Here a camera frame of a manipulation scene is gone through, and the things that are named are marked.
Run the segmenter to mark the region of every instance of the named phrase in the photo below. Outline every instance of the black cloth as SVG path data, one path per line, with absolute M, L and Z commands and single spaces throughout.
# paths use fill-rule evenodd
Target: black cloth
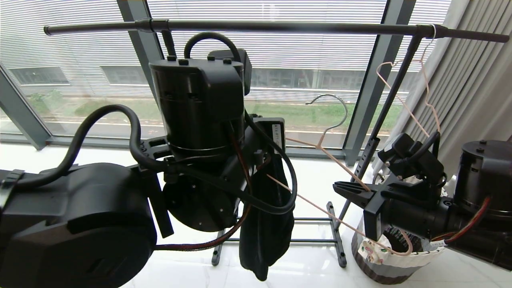
M 288 185 L 283 161 L 274 154 L 271 162 L 251 178 L 254 196 L 274 206 L 285 205 L 291 197 L 290 191 L 275 183 L 267 174 Z M 242 267 L 253 271 L 260 281 L 265 281 L 268 268 L 290 246 L 293 224 L 293 209 L 283 215 L 273 215 L 251 208 L 240 229 L 239 254 Z

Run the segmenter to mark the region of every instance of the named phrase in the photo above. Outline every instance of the grass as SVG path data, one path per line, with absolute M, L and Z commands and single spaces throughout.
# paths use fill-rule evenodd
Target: grass
M 160 111 L 152 99 L 87 99 L 87 98 L 64 98 L 63 103 L 58 109 L 50 109 L 34 103 L 32 107 L 43 117 L 87 117 L 94 110 L 108 104 L 123 104 L 135 111 L 141 121 L 161 122 Z M 288 130 L 311 130 L 322 131 L 326 127 L 339 123 L 344 109 L 339 104 L 322 105 L 304 105 L 284 102 L 265 103 L 261 101 L 246 101 L 246 109 L 249 113 L 256 113 L 264 117 L 282 117 L 285 119 L 286 129 Z M 336 128 L 335 131 L 346 131 L 355 104 L 347 104 L 349 115 L 345 123 Z M 382 109 L 382 105 L 377 106 L 377 111 L 373 116 L 372 127 Z M 393 105 L 388 112 L 386 120 L 382 125 L 382 131 L 389 131 L 395 125 L 396 119 L 401 111 L 400 105 Z M 112 113 L 105 117 L 111 121 L 125 120 L 126 117 L 121 113 Z

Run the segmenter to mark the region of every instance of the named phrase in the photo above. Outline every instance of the metal hook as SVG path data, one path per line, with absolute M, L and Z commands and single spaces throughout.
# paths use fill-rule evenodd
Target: metal hook
M 345 104 L 345 102 L 344 102 L 341 98 L 339 98 L 338 96 L 333 95 L 333 94 L 322 94 L 322 95 L 320 95 L 320 96 L 317 96 L 317 97 L 315 97 L 315 99 L 313 99 L 311 102 L 306 102 L 306 105 L 313 104 L 313 103 L 314 103 L 315 101 L 317 101 L 319 98 L 322 98 L 322 97 L 324 97 L 324 96 L 330 96 L 330 97 L 334 97 L 334 98 L 338 99 L 338 101 L 340 101 L 340 102 L 343 104 L 343 107 L 345 108 L 345 114 L 344 114 L 344 116 L 343 116 L 343 119 L 342 119 L 338 124 L 336 124 L 336 125 L 334 125 L 334 126 L 331 126 L 331 127 L 328 127 L 326 130 L 324 130 L 324 133 L 322 134 L 322 136 L 321 136 L 321 138 L 320 138 L 320 141 L 318 141 L 318 144 L 316 145 L 317 147 L 321 147 L 321 146 L 322 146 L 322 142 L 324 141 L 324 137 L 325 137 L 325 134 L 327 133 L 327 131 L 329 131 L 329 130 L 331 130 L 331 129 L 333 129 L 333 128 L 336 128 L 336 127 L 341 126 L 341 125 L 345 122 L 345 120 L 347 120 L 347 116 L 348 116 L 348 114 L 349 114 L 349 110 L 348 110 L 348 108 L 347 108 L 347 104 Z

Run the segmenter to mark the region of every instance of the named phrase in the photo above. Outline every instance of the sheer white curtain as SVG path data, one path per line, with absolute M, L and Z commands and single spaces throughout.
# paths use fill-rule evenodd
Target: sheer white curtain
M 443 25 L 510 35 L 509 0 L 452 1 Z M 508 140 L 512 135 L 512 44 L 464 39 L 440 39 L 425 67 L 430 78 L 430 103 L 441 122 L 439 159 L 449 175 L 457 173 L 461 146 L 480 139 Z M 436 124 L 425 106 L 425 83 L 411 91 L 407 104 L 425 129 Z M 425 135 L 403 110 L 389 139 L 399 133 L 424 141 Z M 384 169 L 375 160 L 374 173 Z

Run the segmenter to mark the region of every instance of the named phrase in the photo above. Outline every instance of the white tile floor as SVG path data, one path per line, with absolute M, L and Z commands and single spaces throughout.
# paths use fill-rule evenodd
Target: white tile floor
M 23 169 L 37 173 L 56 167 L 66 152 L 65 148 L 48 147 L 40 152 L 31 146 L 0 145 L 0 169 Z M 128 151 L 107 149 L 82 149 L 76 163 L 112 162 L 132 165 L 135 161 Z M 323 160 L 294 159 L 298 176 L 298 191 L 320 206 L 332 201 L 337 213 L 344 199 L 332 191 L 332 184 L 348 180 L 347 174 L 336 164 Z M 323 217 L 309 204 L 297 200 L 296 217 Z M 361 209 L 352 205 L 346 221 L 356 225 Z M 213 239 L 215 233 L 193 231 L 173 220 L 175 234 L 159 243 L 195 243 Z M 334 247 L 292 246 L 277 263 L 270 268 L 268 280 L 258 281 L 252 272 L 243 269 L 238 259 L 238 246 L 227 244 L 222 249 L 222 258 L 217 267 L 211 266 L 212 250 L 200 252 L 155 252 L 145 268 L 123 287 L 381 287 L 369 279 L 354 262 L 350 253 L 352 231 L 341 229 L 348 265 L 338 266 Z M 328 225 L 296 225 L 294 237 L 329 238 Z M 434 262 L 418 270 L 399 288 L 511 288 L 512 273 L 486 263 L 446 251 Z

